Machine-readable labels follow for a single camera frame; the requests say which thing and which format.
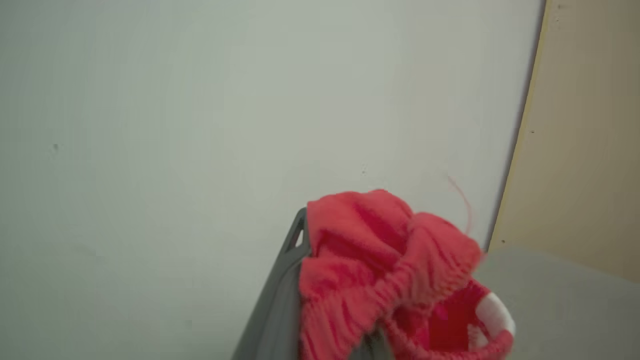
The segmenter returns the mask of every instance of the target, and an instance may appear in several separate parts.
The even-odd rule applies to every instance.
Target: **red fabric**
[[[300,273],[301,358],[343,360],[381,325],[396,359],[500,359],[504,331],[469,352],[468,325],[488,290],[470,274],[477,243],[446,220],[413,213],[383,190],[307,206],[312,257]]]

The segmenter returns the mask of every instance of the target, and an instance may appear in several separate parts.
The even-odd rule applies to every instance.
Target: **red garment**
[[[501,332],[467,351],[488,293],[470,276],[483,252],[446,220],[376,190],[309,202],[307,221],[302,359],[347,359],[377,326],[398,360],[500,359],[510,349],[513,338]]]

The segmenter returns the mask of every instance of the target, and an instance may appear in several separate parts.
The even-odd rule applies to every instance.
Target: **red cloth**
[[[498,359],[510,335],[467,352],[488,290],[477,243],[392,194],[346,192],[307,206],[312,256],[300,273],[301,358],[347,359],[381,325],[396,359]]]

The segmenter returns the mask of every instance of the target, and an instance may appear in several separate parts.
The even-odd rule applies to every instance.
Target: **gray plastic object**
[[[300,336],[298,279],[302,259],[311,255],[306,227],[307,209],[303,208],[293,220],[232,360],[297,360]],[[302,242],[296,246],[301,231]],[[380,330],[365,336],[349,357],[349,360],[388,359],[393,359],[393,354]]]

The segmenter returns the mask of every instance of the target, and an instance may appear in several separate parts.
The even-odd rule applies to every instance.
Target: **wooden panel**
[[[640,282],[640,1],[555,0],[490,250]]]

